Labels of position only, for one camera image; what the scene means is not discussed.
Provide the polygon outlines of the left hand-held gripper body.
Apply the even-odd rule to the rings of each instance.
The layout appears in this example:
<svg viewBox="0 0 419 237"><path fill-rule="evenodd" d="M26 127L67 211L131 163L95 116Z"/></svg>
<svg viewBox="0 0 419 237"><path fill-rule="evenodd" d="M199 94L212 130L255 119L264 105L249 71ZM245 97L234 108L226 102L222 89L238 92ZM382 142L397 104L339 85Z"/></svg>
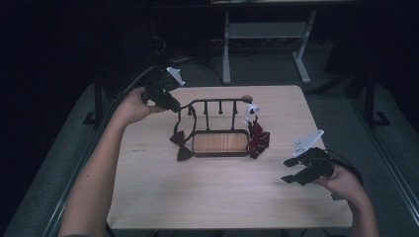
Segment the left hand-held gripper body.
<svg viewBox="0 0 419 237"><path fill-rule="evenodd" d="M154 67L144 81L145 92L141 95L141 99L144 103L152 101L155 104L156 99L165 98L167 93L184 85L185 81L179 69Z"/></svg>

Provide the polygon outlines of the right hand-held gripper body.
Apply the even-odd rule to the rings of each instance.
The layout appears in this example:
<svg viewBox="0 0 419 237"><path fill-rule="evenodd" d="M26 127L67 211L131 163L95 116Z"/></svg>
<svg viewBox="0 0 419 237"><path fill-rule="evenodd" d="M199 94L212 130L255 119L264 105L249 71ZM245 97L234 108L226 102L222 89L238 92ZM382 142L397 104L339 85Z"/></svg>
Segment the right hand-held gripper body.
<svg viewBox="0 0 419 237"><path fill-rule="evenodd" d="M319 129L317 132L298 138L293 142L293 158L296 158L299 164L305 166L302 171L307 172L310 182L320 176L331 177L334 171L330 156L323 149L313 147L313 144L323 133L324 131Z"/></svg>

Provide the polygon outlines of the red striped bow tie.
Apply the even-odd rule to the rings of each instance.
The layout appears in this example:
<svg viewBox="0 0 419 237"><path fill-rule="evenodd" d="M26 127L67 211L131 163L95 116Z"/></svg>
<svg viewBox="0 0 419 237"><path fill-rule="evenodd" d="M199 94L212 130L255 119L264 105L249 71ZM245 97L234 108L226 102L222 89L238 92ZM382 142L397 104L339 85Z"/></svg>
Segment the red striped bow tie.
<svg viewBox="0 0 419 237"><path fill-rule="evenodd" d="M256 159L270 145L270 132L265 131L258 122L260 108L255 104L248 104L244 116L244 122L248 126L249 142L247 151L249 156Z"/></svg>

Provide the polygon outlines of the black bow tie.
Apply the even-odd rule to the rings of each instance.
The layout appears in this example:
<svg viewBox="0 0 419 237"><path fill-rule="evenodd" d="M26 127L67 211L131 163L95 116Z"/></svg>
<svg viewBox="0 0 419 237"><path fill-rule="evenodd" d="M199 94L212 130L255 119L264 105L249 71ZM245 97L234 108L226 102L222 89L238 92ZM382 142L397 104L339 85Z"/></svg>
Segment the black bow tie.
<svg viewBox="0 0 419 237"><path fill-rule="evenodd" d="M183 162L194 156L194 153L186 146L186 143L195 135L197 126L197 115L196 110L192 105L185 107L188 110L188 114L194 118L193 128L191 133L186 136L183 130L179 130L179 124L182 120L182 112L178 112L178 121L173 128L173 135L170 140L179 146L177 153L177 161Z"/></svg>

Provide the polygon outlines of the black rack with wooden tray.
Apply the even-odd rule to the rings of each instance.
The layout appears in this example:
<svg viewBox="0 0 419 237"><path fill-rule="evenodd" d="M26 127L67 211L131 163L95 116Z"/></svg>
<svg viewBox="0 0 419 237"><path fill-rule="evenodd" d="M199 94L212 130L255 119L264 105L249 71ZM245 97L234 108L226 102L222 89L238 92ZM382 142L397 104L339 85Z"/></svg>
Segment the black rack with wooden tray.
<svg viewBox="0 0 419 237"><path fill-rule="evenodd" d="M245 103L241 98L233 99L196 99L188 105L196 110L197 126L195 135L186 143L194 153L193 157L240 157L247 156L249 131L246 127L236 127L239 104Z"/></svg>

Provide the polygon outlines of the person's left hand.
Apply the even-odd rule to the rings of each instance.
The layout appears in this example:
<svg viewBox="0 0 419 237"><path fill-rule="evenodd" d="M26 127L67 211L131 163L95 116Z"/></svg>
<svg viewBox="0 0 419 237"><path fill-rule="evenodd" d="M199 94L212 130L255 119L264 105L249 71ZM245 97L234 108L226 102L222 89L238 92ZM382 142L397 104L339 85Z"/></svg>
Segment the person's left hand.
<svg viewBox="0 0 419 237"><path fill-rule="evenodd" d="M112 115L111 123L119 126L128 126L129 124L145 119L151 114L164 112L164 109L158 106L148 106L141 95L145 92L144 87L131 90L118 105Z"/></svg>

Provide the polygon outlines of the person's right hand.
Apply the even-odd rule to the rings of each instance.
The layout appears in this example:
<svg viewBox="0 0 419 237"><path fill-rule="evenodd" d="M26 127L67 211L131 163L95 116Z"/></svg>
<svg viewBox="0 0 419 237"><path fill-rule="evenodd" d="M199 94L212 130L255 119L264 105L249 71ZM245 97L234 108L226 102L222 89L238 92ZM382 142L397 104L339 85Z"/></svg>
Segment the person's right hand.
<svg viewBox="0 0 419 237"><path fill-rule="evenodd" d="M368 196L356 176L339 165L333 165L333 169L331 177L320 176L314 184L324 187L349 203L364 202Z"/></svg>

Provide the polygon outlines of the black metal stand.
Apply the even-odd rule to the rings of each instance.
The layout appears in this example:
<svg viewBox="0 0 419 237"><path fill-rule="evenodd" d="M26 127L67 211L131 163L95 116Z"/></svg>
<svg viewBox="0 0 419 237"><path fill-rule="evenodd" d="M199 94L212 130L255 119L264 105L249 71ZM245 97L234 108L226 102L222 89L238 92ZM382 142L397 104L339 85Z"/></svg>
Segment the black metal stand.
<svg viewBox="0 0 419 237"><path fill-rule="evenodd" d="M100 72L94 78L94 111L89 112L83 120L84 124L98 127L104 118L104 100L105 100L105 74Z"/></svg>
<svg viewBox="0 0 419 237"><path fill-rule="evenodd" d="M390 126L384 112L375 111L377 67L371 64L365 71L365 105L364 117L367 124L375 129L377 126Z"/></svg>

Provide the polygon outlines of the grey metal rail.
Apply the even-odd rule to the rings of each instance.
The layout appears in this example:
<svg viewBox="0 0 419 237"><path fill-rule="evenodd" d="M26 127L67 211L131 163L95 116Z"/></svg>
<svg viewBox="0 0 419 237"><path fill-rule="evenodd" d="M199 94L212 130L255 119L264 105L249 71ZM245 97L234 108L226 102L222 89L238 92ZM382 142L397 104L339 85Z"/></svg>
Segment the grey metal rail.
<svg viewBox="0 0 419 237"><path fill-rule="evenodd" d="M51 211L41 237L57 236L72 186L103 133L102 122L89 122L88 116L101 114L107 118L113 111L114 99L103 97L100 102L101 109L91 95L79 99L46 157L43 194Z"/></svg>
<svg viewBox="0 0 419 237"><path fill-rule="evenodd" d="M401 198L403 199L412 218L419 226L419 198L415 196L415 194L413 193L411 187L405 180L405 177L401 173L400 169L397 167L394 157L384 145L384 142L381 139L381 137L378 135L377 126L372 125L370 122L367 121L362 105L359 102L352 99L349 100L349 104L356 113L363 128L371 138L374 147L379 153L379 156L381 157L383 163L385 164L390 174L391 179L395 184L396 189L398 190Z"/></svg>

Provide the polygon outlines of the white metal desk frame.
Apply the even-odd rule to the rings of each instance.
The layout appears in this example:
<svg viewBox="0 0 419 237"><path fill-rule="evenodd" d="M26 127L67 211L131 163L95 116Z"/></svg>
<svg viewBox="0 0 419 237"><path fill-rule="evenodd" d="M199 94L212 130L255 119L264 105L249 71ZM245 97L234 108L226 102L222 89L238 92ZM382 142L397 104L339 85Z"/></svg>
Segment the white metal desk frame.
<svg viewBox="0 0 419 237"><path fill-rule="evenodd" d="M230 20L230 13L224 14L223 54L222 54L222 83L229 85L230 40L271 40L271 39L300 39L299 49L293 52L293 61L303 84L310 84L311 79L303 62L303 54L308 43L317 11L312 10L305 22L273 22L273 23L238 23Z"/></svg>

